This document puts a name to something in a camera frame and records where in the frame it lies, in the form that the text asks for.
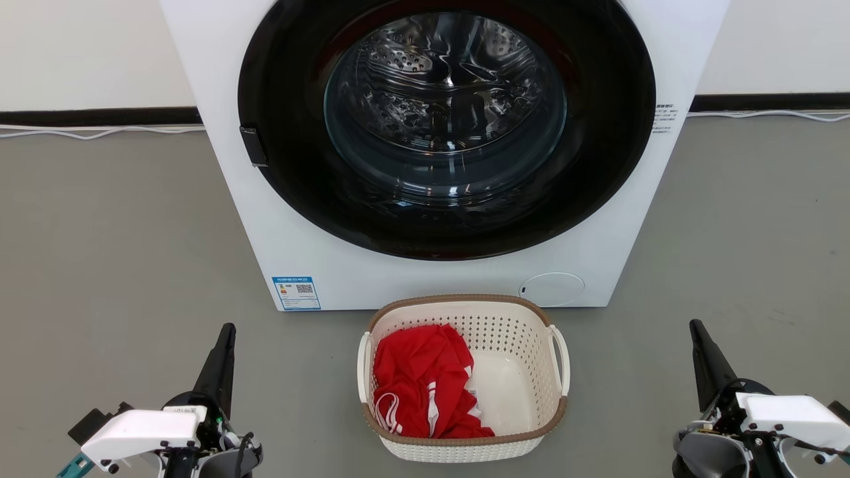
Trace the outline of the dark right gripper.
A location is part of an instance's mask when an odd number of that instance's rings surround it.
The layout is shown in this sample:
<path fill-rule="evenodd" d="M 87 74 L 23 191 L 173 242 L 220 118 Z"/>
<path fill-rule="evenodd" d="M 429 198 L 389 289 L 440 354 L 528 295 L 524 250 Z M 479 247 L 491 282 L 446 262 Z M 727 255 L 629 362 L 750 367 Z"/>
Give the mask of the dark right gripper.
<path fill-rule="evenodd" d="M 742 429 L 737 392 L 773 394 L 752 379 L 738 379 L 703 321 L 689 322 L 693 375 L 701 418 L 677 433 L 673 478 L 775 478 L 774 438 Z"/>

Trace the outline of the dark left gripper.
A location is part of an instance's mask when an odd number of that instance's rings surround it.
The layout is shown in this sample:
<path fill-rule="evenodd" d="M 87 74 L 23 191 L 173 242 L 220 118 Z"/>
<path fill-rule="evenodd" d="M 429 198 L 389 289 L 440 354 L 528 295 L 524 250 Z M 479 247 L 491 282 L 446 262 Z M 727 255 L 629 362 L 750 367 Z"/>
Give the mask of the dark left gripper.
<path fill-rule="evenodd" d="M 253 470 L 263 463 L 264 448 L 252 432 L 240 436 L 230 426 L 234 366 L 236 326 L 225 323 L 194 391 L 173 397 L 162 408 L 201 405 L 209 412 L 197 433 L 199 445 L 159 453 L 159 478 L 253 478 Z"/>

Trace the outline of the white perforated laundry basket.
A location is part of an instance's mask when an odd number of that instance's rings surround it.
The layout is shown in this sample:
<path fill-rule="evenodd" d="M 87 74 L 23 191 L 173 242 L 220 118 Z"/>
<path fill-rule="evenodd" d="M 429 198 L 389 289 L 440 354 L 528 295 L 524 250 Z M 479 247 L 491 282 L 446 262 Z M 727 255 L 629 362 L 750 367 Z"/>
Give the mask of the white perforated laundry basket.
<path fill-rule="evenodd" d="M 492 438 L 404 438 L 379 426 L 373 408 L 373 364 L 381 340 L 396 331 L 452 325 L 475 365 L 467 389 L 477 397 Z M 359 399 L 365 420 L 392 454 L 430 463 L 512 459 L 534 449 L 564 417 L 570 357 L 543 310 L 522 297 L 455 294 L 413 297 L 379 309 L 359 343 Z"/>

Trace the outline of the blue energy label sticker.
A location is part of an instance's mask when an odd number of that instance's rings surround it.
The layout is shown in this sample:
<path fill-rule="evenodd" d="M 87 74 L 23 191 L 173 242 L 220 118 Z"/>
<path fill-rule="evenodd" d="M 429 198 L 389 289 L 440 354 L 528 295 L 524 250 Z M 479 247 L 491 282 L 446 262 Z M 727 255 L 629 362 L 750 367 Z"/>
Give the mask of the blue energy label sticker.
<path fill-rule="evenodd" d="M 311 276 L 274 276 L 272 285 L 282 311 L 321 311 Z"/>

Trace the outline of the round white filter cover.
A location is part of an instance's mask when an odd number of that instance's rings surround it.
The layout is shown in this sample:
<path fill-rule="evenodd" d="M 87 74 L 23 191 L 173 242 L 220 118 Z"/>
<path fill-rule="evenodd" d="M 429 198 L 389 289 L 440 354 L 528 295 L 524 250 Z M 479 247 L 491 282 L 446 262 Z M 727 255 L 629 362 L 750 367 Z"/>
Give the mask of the round white filter cover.
<path fill-rule="evenodd" d="M 579 276 L 550 272 L 526 279 L 518 294 L 541 308 L 564 307 L 582 296 L 584 290 L 585 282 Z"/>

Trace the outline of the red garment with white stripes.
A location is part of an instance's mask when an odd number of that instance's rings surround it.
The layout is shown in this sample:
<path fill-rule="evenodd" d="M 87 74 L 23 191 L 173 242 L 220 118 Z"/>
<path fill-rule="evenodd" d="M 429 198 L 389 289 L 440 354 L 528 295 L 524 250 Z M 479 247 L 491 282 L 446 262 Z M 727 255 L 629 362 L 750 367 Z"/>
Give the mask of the red garment with white stripes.
<path fill-rule="evenodd" d="M 381 340 L 373 364 L 379 426 L 404 438 L 492 438 L 468 389 L 475 362 L 452 325 L 396 331 Z"/>

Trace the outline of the white front-load washing machine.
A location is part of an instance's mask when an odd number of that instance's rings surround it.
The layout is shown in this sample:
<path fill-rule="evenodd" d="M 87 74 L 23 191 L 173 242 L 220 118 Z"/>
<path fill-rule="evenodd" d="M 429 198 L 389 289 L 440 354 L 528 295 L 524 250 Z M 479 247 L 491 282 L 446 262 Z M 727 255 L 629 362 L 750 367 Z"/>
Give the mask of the white front-load washing machine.
<path fill-rule="evenodd" d="M 277 0 L 159 0 L 201 121 L 257 258 L 282 311 L 274 276 L 311 276 L 322 311 L 378 309 L 407 297 L 519 297 L 526 279 L 550 272 L 583 279 L 565 307 L 610 302 L 670 160 L 731 0 L 618 0 L 647 41 L 659 104 L 674 104 L 671 133 L 650 135 L 634 172 L 595 214 L 534 247 L 498 257 L 428 261 L 344 242 L 301 217 L 252 166 L 240 136 L 238 84 L 246 49 Z"/>

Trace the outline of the white text sticker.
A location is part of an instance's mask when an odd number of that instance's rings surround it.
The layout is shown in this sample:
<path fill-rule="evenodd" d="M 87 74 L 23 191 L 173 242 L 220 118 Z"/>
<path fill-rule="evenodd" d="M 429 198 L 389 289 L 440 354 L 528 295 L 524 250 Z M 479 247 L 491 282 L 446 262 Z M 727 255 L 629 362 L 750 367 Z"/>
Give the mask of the white text sticker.
<path fill-rule="evenodd" d="M 671 133 L 678 120 L 679 109 L 674 104 L 659 104 L 655 107 L 652 134 Z"/>

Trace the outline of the black round washer door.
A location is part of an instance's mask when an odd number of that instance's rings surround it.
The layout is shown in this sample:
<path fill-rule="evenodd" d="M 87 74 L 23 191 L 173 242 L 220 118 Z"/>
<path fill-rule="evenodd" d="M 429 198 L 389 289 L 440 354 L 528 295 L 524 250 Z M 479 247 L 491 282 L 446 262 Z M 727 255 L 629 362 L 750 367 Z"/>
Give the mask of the black round washer door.
<path fill-rule="evenodd" d="M 495 19 L 550 58 L 549 111 L 485 147 L 423 153 L 357 125 L 333 93 L 347 52 L 379 27 L 431 12 Z M 656 67 L 618 0 L 277 0 L 247 46 L 240 126 L 264 178 L 301 217 L 401 258 L 498 257 L 582 223 L 634 172 L 649 142 Z"/>

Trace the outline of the steel washer drum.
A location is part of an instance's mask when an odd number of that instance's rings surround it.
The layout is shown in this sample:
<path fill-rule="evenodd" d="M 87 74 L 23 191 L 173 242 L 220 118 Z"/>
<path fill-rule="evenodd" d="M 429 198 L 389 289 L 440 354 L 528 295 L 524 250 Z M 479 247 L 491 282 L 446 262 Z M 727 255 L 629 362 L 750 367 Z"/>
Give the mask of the steel washer drum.
<path fill-rule="evenodd" d="M 546 115 L 561 81 L 539 46 L 508 25 L 431 12 L 364 37 L 347 52 L 331 91 L 357 125 L 386 144 L 455 153 Z"/>

